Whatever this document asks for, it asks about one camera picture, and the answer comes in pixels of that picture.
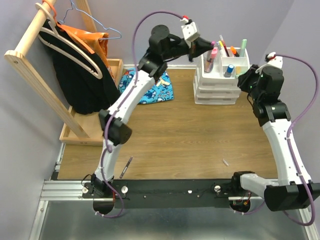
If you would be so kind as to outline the pink lid pen tube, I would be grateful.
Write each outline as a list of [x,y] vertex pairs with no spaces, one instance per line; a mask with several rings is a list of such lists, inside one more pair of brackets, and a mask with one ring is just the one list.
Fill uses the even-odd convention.
[[212,50],[209,50],[206,54],[206,58],[204,60],[204,72],[210,73],[213,70],[214,61],[218,54],[219,49],[214,47]]

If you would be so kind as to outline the pink cap white marker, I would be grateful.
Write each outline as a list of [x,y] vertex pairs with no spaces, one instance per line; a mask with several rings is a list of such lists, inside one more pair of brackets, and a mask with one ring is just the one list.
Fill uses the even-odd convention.
[[218,47],[219,47],[219,51],[220,51],[221,56],[226,57],[227,55],[226,55],[224,46],[221,41],[218,41]]

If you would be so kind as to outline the red clear-cap pen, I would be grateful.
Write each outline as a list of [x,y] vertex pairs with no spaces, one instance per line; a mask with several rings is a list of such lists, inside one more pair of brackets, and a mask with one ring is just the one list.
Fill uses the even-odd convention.
[[222,36],[222,35],[219,35],[219,38],[220,38],[220,41],[221,41],[221,43],[222,43],[222,46],[223,46],[223,48],[224,48],[224,50],[225,50],[226,56],[227,56],[227,57],[230,57],[229,52],[228,52],[228,49],[227,49],[227,46],[226,46],[225,41],[224,41],[224,39],[223,39],[223,36]]

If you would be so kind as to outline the orange black highlighter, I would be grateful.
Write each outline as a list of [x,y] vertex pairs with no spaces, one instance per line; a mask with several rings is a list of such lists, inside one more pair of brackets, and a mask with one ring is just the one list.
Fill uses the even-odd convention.
[[238,51],[233,46],[230,47],[230,50],[235,57],[240,57]]

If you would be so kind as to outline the mint grey highlighter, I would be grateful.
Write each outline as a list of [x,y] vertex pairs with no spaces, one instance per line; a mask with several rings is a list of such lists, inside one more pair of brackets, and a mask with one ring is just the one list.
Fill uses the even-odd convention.
[[240,57],[244,57],[245,56],[246,46],[247,46],[247,39],[243,39],[241,41],[241,46],[240,46],[240,53],[239,53]]

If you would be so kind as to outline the dark purple pen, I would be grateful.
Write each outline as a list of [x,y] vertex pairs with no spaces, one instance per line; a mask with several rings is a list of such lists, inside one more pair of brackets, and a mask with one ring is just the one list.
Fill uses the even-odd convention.
[[122,179],[124,177],[124,175],[125,175],[126,171],[128,170],[132,160],[133,160],[133,156],[131,156],[129,158],[128,162],[126,163],[125,167],[123,168],[123,170],[122,170],[122,172],[121,172],[121,174],[119,176],[120,179]]

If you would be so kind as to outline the tan eraser block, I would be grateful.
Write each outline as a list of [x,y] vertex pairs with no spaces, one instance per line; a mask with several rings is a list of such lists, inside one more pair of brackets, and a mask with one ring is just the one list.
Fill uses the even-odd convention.
[[240,74],[242,73],[242,68],[241,68],[240,66],[237,66],[237,67],[235,68],[235,73],[236,73],[237,75],[240,75]]

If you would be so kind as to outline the grey cap white marker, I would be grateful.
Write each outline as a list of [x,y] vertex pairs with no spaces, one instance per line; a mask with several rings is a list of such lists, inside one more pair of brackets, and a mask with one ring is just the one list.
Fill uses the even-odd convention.
[[218,48],[218,50],[219,50],[219,51],[221,51],[221,50],[222,50],[222,47],[221,47],[221,45],[220,45],[220,43],[219,43],[219,42],[217,42],[217,43],[216,43],[216,47]]

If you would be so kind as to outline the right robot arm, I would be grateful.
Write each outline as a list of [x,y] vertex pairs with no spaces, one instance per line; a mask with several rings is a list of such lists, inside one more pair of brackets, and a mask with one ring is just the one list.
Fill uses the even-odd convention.
[[314,183],[303,168],[289,129],[292,124],[289,109],[279,99],[283,83],[280,68],[271,65],[259,68],[253,64],[239,75],[237,84],[252,99],[253,113],[273,153],[277,180],[268,180],[252,171],[238,171],[231,178],[230,191],[236,196],[247,191],[256,194],[273,212],[305,209],[320,195],[319,183]]

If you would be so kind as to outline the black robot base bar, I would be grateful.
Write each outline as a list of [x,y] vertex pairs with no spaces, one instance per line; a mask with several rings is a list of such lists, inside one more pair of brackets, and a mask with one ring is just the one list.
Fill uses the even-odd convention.
[[249,213],[263,200],[254,193],[234,189],[228,178],[209,179],[115,179],[108,187],[85,182],[84,199],[103,214],[112,209],[226,208]]

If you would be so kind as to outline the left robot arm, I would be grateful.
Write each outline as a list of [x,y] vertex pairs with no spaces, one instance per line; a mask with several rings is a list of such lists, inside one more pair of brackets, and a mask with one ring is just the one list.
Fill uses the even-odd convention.
[[113,105],[99,112],[103,129],[102,153],[90,184],[86,186],[90,195],[106,198],[116,192],[111,181],[120,149],[132,135],[132,129],[127,126],[129,118],[144,94],[160,80],[168,62],[181,56],[192,61],[214,48],[214,43],[203,39],[192,23],[181,28],[182,38],[171,34],[163,24],[151,30],[149,47],[136,67],[134,78]]

